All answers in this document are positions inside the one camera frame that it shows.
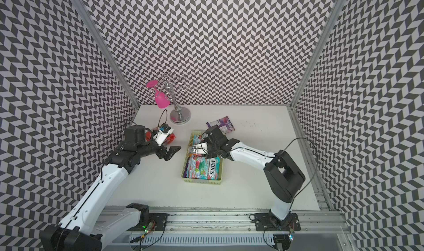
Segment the red candy bag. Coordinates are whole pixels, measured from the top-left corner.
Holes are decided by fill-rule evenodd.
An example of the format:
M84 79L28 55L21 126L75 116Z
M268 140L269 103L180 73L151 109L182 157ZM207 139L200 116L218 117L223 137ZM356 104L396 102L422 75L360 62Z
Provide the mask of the red candy bag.
M146 128L146 133L145 133L145 139L147 141L150 141L150 139L152 138L152 132L150 129ZM170 135L168 135L166 137L166 139L164 140L163 144L165 146L170 145L174 140L175 140L176 136L174 133L171 133Z

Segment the teal candy bag back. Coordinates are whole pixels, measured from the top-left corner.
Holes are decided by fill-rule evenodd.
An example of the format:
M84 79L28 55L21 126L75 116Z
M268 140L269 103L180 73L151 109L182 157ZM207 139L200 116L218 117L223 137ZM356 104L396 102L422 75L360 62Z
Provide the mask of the teal candy bag back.
M193 155L203 155L206 156L208 152L208 135L203 134L194 134L192 135L191 146L188 148L188 152Z

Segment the teal candy bag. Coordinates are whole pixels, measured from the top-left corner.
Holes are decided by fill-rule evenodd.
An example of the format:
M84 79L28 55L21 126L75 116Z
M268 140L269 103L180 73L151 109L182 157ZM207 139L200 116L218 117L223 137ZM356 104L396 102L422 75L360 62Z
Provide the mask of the teal candy bag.
M219 157L206 158L191 154L190 179L218 180L221 160Z
M191 146L188 148L188 152L193 155L203 155L206 156L208 152L208 135L203 134L194 134L192 135Z

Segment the purple candy bag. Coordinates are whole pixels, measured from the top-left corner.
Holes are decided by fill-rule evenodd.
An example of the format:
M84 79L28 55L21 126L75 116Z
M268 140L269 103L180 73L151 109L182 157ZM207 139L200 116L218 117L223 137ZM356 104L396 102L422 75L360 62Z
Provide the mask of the purple candy bag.
M190 178L190 158L187 159L185 165L184 165L184 170L182 173L182 178Z
M209 128L213 127L213 126L218 126L218 128L220 129L220 131L224 135L235 131L235 127L234 127L233 123L231 122L231 120L229 119L228 116L225 116L225 117L218 119L218 120L215 120L215 121L207 122L206 125Z

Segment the teal candy bag front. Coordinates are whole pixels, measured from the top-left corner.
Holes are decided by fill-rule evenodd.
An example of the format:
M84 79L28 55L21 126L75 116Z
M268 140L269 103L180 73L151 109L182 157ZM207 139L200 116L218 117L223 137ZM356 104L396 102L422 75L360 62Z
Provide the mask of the teal candy bag front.
M190 179L218 180L221 160L219 157L206 158L191 154Z

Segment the light green plastic basket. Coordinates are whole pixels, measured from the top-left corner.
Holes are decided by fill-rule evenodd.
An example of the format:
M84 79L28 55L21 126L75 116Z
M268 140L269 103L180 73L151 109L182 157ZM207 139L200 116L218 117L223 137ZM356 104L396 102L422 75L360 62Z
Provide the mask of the light green plastic basket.
M200 144L205 137L206 135L201 130L192 131L188 147ZM189 148L183 163L182 180L186 183L221 184L223 159L219 156L206 158L205 154L193 153Z

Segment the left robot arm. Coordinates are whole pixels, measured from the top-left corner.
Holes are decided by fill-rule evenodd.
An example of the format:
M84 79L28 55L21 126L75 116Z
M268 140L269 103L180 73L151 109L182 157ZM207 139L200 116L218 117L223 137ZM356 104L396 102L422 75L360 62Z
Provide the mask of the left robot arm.
M101 251L128 229L152 224L149 207L132 203L124 211L100 227L96 222L119 185L140 164L143 157L156 155L159 159L170 160L181 148L164 143L173 129L162 124L151 132L141 125L125 130L124 140L106 159L99 176L77 205L59 222L49 225L40 233L43 249L46 251Z

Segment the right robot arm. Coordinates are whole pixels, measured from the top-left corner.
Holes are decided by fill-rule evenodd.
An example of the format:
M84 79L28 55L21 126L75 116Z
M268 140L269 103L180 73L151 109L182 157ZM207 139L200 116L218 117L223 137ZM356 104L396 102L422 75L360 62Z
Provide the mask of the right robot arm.
M289 153L285 150L271 153L252 148L237 139L228 139L217 126L207 129L205 134L206 137L192 146L190 151L206 155L207 158L221 156L262 170L276 197L269 211L269 223L278 230L289 227L294 222L291 212L293 201L306 181L304 173Z

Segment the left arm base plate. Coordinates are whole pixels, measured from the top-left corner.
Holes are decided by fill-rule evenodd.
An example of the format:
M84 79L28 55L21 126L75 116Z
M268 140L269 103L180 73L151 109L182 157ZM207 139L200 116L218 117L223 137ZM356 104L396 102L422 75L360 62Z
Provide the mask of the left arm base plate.
M139 223L133 228L128 229L131 232L163 232L166 228L168 220L167 213L153 213L150 214L149 219L142 223Z

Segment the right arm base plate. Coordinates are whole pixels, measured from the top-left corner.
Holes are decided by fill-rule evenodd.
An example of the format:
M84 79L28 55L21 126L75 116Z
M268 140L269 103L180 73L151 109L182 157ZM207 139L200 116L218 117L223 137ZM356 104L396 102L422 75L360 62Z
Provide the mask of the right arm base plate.
M275 230L289 232L293 230L298 232L301 230L298 215L292 212L283 220L278 219L271 212L254 213L253 222L255 223L256 231Z

